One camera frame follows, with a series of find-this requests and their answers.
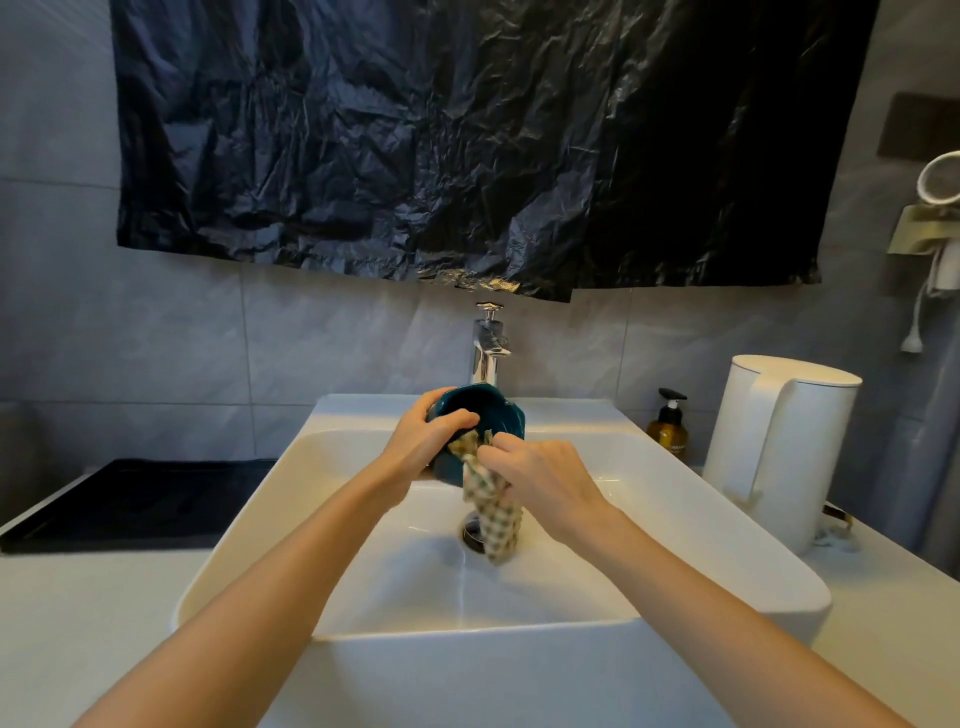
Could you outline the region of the person's left forearm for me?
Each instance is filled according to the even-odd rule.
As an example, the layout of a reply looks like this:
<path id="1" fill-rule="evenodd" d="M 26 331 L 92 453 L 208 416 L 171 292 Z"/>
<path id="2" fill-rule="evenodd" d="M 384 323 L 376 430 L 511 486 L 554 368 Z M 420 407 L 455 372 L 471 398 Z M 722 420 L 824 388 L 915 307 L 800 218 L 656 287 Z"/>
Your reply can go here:
<path id="1" fill-rule="evenodd" d="M 382 454 L 104 693 L 72 728 L 256 728 L 358 552 L 425 465 Z"/>

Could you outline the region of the dark teal ceramic bowl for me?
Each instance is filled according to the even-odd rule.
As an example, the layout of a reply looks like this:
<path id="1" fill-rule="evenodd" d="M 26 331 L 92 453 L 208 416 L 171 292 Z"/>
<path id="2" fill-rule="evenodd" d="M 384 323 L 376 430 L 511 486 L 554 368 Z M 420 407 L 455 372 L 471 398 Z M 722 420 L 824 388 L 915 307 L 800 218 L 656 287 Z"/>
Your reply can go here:
<path id="1" fill-rule="evenodd" d="M 444 392 L 428 409 L 426 422 L 465 409 L 478 416 L 478 422 L 472 429 L 483 436 L 487 432 L 496 435 L 507 432 L 519 439 L 525 439 L 525 414 L 518 405 L 511 402 L 498 388 L 489 383 L 472 383 L 454 387 Z M 430 472 L 434 480 L 454 486 L 463 486 L 463 468 L 461 460 L 445 444 L 432 459 Z"/>

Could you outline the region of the black plastic sheet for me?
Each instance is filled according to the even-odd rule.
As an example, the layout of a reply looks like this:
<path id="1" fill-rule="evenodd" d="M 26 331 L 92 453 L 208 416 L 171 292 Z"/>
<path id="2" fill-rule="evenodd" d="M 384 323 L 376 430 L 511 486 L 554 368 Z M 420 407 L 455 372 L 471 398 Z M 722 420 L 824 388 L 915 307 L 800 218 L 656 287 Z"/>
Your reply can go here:
<path id="1" fill-rule="evenodd" d="M 820 281 L 880 0 L 109 0 L 128 249 L 568 302 Z"/>

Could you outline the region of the person's left hand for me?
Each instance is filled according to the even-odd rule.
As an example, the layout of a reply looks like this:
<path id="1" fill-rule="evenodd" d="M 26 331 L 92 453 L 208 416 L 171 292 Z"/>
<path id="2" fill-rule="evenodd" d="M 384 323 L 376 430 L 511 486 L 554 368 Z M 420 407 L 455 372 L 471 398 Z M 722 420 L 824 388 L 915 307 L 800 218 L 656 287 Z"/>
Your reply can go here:
<path id="1" fill-rule="evenodd" d="M 439 450 L 429 450 L 426 443 L 426 413 L 438 398 L 449 391 L 444 387 L 426 392 L 399 419 L 386 446 L 373 466 L 390 507 L 400 504 L 411 483 L 429 470 Z"/>

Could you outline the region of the amber pump soap bottle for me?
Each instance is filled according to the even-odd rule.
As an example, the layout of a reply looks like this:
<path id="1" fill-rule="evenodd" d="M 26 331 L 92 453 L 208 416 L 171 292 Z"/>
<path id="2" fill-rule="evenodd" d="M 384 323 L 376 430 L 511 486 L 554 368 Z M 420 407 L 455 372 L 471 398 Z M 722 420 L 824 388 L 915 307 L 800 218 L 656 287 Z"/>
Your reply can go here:
<path id="1" fill-rule="evenodd" d="M 671 455 L 684 461 L 690 435 L 683 426 L 684 412 L 680 403 L 686 401 L 688 396 L 666 387 L 660 387 L 657 392 L 664 399 L 664 405 L 648 423 L 645 432 Z"/>

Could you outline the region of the chrome faucet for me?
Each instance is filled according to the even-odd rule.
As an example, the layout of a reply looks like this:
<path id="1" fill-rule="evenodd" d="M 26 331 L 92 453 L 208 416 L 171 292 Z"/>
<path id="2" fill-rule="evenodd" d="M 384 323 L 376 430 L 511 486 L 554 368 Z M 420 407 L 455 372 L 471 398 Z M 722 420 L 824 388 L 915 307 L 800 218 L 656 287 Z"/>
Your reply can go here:
<path id="1" fill-rule="evenodd" d="M 502 305 L 494 301 L 475 303 L 481 317 L 473 321 L 473 355 L 470 383 L 498 385 L 498 362 L 509 358 L 511 351 L 504 330 L 504 321 L 498 320 Z"/>

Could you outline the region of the person's right hand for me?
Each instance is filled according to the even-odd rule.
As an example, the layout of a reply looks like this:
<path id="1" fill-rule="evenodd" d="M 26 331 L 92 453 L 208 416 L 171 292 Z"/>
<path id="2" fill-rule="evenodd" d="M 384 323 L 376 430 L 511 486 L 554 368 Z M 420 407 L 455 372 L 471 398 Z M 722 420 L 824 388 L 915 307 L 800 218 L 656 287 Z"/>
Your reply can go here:
<path id="1" fill-rule="evenodd" d="M 539 472 L 497 472 L 506 493 L 529 511 L 556 541 L 579 549 L 614 510 L 589 474 L 577 449 L 561 440 L 534 442 Z"/>

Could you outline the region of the person's right forearm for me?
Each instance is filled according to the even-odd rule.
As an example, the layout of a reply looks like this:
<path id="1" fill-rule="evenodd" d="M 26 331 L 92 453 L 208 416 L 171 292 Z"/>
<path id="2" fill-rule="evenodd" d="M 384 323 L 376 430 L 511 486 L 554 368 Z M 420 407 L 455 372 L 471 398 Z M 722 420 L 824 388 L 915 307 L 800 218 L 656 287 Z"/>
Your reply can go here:
<path id="1" fill-rule="evenodd" d="M 630 601 L 737 728 L 915 728 L 616 507 L 575 511 L 560 533 Z"/>

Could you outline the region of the white wall hair dryer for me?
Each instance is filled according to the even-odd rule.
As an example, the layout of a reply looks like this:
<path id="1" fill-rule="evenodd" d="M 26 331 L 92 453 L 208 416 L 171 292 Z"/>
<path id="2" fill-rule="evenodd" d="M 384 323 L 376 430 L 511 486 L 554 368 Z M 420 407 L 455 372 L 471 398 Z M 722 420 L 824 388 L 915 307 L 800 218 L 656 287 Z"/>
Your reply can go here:
<path id="1" fill-rule="evenodd" d="M 917 180 L 919 200 L 935 213 L 938 236 L 926 242 L 934 255 L 931 290 L 960 293 L 960 150 L 933 158 Z"/>

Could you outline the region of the white rectangular sink basin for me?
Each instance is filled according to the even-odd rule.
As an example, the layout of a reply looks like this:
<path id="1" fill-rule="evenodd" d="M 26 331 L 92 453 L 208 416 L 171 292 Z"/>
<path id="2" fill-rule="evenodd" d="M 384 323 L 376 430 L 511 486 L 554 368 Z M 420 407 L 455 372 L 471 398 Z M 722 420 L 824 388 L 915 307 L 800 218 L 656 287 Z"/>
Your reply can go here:
<path id="1" fill-rule="evenodd" d="M 601 399 L 517 401 L 529 440 L 571 442 L 650 536 L 810 645 L 824 581 Z M 598 570 L 523 516 L 492 565 L 462 491 L 412 484 L 332 592 L 261 728 L 733 728 Z"/>

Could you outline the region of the beige wall holder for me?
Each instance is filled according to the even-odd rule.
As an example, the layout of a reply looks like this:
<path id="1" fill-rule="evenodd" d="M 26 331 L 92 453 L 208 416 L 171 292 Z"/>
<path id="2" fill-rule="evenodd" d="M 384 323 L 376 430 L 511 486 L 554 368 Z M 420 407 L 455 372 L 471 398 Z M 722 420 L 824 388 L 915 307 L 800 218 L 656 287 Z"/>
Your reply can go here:
<path id="1" fill-rule="evenodd" d="M 887 254 L 926 256 L 940 244 L 960 240 L 960 208 L 915 203 L 899 214 Z"/>

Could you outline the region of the green checkered dish cloth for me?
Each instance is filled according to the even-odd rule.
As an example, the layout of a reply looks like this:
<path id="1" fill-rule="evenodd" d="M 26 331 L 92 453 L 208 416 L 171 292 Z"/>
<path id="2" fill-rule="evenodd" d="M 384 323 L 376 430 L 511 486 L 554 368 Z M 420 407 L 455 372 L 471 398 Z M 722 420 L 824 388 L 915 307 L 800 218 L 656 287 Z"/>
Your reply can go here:
<path id="1" fill-rule="evenodd" d="M 478 459 L 479 448 L 492 439 L 490 430 L 483 435 L 470 430 L 452 441 L 448 449 L 462 464 L 463 499 L 474 506 L 486 560 L 499 567 L 510 561 L 517 551 L 523 510 L 506 496 L 505 478 L 483 466 Z"/>

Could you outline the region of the black induction cooktop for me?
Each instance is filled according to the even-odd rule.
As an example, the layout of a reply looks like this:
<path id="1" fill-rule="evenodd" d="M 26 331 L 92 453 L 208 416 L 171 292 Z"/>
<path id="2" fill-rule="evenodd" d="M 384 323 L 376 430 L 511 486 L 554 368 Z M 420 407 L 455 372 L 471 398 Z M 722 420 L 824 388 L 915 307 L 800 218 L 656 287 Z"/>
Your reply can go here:
<path id="1" fill-rule="evenodd" d="M 1 534 L 0 552 L 210 549 L 276 463 L 117 459 Z"/>

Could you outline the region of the dark wall socket panel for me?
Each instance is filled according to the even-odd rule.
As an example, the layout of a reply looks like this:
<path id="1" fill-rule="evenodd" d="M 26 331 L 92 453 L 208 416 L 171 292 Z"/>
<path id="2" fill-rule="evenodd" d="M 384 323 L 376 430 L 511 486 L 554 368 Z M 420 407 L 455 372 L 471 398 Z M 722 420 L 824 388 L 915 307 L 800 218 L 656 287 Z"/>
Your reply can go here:
<path id="1" fill-rule="evenodd" d="M 894 94 L 877 145 L 879 158 L 926 163 L 954 151 L 960 151 L 960 96 Z"/>

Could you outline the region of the white electric kettle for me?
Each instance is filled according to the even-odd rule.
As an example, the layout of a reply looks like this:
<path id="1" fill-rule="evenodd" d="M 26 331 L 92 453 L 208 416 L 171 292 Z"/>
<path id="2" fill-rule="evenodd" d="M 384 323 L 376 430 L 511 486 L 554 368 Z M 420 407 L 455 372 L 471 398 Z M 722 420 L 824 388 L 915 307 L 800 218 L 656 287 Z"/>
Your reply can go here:
<path id="1" fill-rule="evenodd" d="M 702 479 L 787 550 L 813 546 L 862 378 L 759 354 L 731 359 Z"/>

